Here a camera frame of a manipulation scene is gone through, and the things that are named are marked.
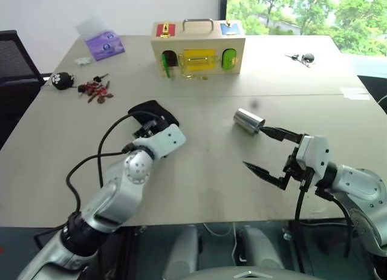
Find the black cable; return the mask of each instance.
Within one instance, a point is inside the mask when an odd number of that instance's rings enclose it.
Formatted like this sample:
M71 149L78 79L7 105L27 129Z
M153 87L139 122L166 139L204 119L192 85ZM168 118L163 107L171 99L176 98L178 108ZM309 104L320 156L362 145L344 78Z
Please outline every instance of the black cable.
M342 224L342 223L305 223L303 221L299 222L300 226L303 227L345 227L347 228L347 224Z
M81 162L76 164L75 167L72 168L72 170L70 170L70 172L66 176L66 185L68 186L68 188L72 191L72 193L75 196L75 200L76 200L76 203L77 203L76 208L75 208L75 212L79 212L80 211L80 197L79 197L78 191L75 189L75 187L70 182L70 178L74 174L74 172L77 171L78 168L80 168L83 164L85 164L87 161L89 161L91 159L107 157L107 156L117 156L117 155L122 155L122 154L123 154L123 152L104 153L104 154L92 155L92 156L89 156L89 157L83 159Z
M64 226L66 226L66 223L61 224L61 225L59 225L57 227L53 227L53 228L51 228L49 230L46 230L44 232L41 232L41 233L38 233L38 234L34 235L34 242L37 245L37 247L39 248L39 250L43 249L43 245L42 245L41 241L39 240L39 238L41 236L48 235L48 234L53 233L53 232L55 232L57 230L61 230L61 229L63 229Z
M98 152L97 152L97 155L101 154L102 152L102 146L103 146L103 143L105 142L106 138L109 136L109 134L111 133L111 131L113 131L113 129L119 124L121 123L122 121L126 120L127 118L130 118L134 115L149 115L155 119L158 119L160 118L160 116L158 115L155 115L151 112L146 112L146 111L134 111L134 112L130 112L129 114L123 116L122 118L118 119L117 121L115 121L113 123L113 125L111 125L111 127L106 131L105 135L103 135L102 139L101 139L101 142L99 143L98 145ZM99 187L102 188L103 187L103 176L102 176L102 165L101 165L101 158L98 157L97 159L97 164L98 164L98 178L99 178Z
M351 242L352 242L352 222L351 222L351 218L350 218L350 215L348 214L348 212L346 211L345 207L341 204L340 201L338 201L337 199L333 198L332 201L334 203L337 204L337 206L341 209L341 211L344 213L344 217L345 217L345 220L346 220L346 224L347 224L347 230L348 230L348 234L346 236L346 244L345 244L345 250L344 250L344 257L348 257L350 255L350 251L351 251Z
M296 214L294 215L294 220L296 224L299 224L300 222L301 207L302 207L302 202L304 200L304 196L305 196L305 191L300 190L300 193L298 195L298 200L297 200Z
M115 152L115 153L105 153L105 154L92 155L92 156L89 156L89 157L83 159L81 162L76 164L75 167L72 168L72 170L70 170L70 172L66 176L66 185L68 186L68 188L72 191L72 193L75 196L75 200L76 200L76 203L77 203L75 212L79 212L80 211L80 204L81 204L81 202L80 202L80 197L79 197L78 191L76 190L76 188L70 182L70 178L74 174L74 172L77 171L78 168L80 168L87 161L89 161L89 160L91 160L93 158L100 158L100 157L107 157L107 156L116 156L116 155L122 155L122 154L124 154L124 153L123 152ZM66 223L61 224L61 225L59 225L57 227L53 227L53 228L51 228L49 230L46 230L46 231L44 231L42 233L38 233L37 235L35 235L33 238L34 238L34 242L37 245L37 247L40 250L43 248L43 245L42 245L41 241L39 240L39 237L44 236L44 235L48 235L48 234L53 233L53 232L55 232L57 230L60 230L64 226L66 226Z
M103 144L106 140L106 138L109 136L109 134L111 133L111 131L113 131L113 129L119 124L121 123L122 121L126 120L127 118L130 118L134 115L140 115L140 114L143 114L143 115L149 115L155 119L158 119L160 118L160 116L157 116L151 112L147 112L147 111L134 111L134 112L130 112L128 113L127 115L119 118L117 121L115 121L113 123L113 125L110 126L110 128L106 131L105 135L103 135L102 139L101 139L101 142L99 143L98 145L98 151L97 151L97 155L100 155L101 152L102 152L102 147L103 147ZM101 164L101 157L97 157L97 166L98 166L98 178L99 178L99 187L102 188L103 187L103 176L102 176L102 164ZM101 250L98 250L98 271L99 273L101 274L103 272L103 267L102 267L102 251Z

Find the red square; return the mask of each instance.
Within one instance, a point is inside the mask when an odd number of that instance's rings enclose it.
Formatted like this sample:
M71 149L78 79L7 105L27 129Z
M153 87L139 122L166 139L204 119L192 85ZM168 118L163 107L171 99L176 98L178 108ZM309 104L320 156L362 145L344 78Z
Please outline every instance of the red square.
M156 37L160 37L161 34L163 34L163 28L164 28L164 24L158 24L157 25ZM169 26L168 26L168 33L171 36L175 36L175 24L169 24Z

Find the table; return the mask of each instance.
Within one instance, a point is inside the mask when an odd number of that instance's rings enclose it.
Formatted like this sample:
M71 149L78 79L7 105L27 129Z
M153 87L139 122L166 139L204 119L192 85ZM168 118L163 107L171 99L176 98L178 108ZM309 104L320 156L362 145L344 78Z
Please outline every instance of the table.
M68 171L96 153L115 120L149 99L177 117L187 143L155 166L142 205L128 226L294 217L299 183L291 181L284 192L242 164L252 162L281 175L294 145L246 134L233 124L239 107L265 118L266 125L325 135L333 162L371 169L387 180L384 112L372 98L343 96L342 87L364 87L330 38L297 38L248 37L241 74L208 80L160 78L148 37L124 36L125 54L84 67L74 59L89 56L87 48L75 42L56 71L73 73L76 83L109 73L115 97L103 105L87 104L74 88L42 88L0 151L0 225L47 227L64 222L75 207L64 181ZM317 63L306 68L293 62L283 54L288 48L290 54L314 53ZM104 150L120 150L139 127L134 119L122 123ZM120 159L104 158L103 167ZM99 188L96 162L85 164L72 182L84 206ZM311 190L301 217L342 214Z

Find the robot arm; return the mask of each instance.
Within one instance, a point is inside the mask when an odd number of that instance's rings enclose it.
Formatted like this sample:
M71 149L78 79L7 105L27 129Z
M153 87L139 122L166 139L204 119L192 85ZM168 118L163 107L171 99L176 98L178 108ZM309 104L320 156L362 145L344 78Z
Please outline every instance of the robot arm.
M387 193L383 180L371 171L329 162L328 142L324 137L272 127L260 130L271 138L287 139L298 146L288 157L284 177L273 177L265 169L244 162L246 166L258 177L283 190L292 177L301 182L302 192L316 186L316 195L336 197L348 211L367 251L387 257Z
M77 279L108 235L136 213L153 163L185 141L175 124L152 137L135 139L128 145L130 152L126 158L109 167L106 184L99 193L82 212L70 215L66 226L24 268L18 279Z

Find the wooden box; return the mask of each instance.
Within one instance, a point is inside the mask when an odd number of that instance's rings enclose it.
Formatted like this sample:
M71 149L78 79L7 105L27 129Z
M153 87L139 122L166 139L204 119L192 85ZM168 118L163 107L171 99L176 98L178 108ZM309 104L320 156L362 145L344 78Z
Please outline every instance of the wooden box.
M239 73L245 36L239 20L156 22L151 44L162 76Z

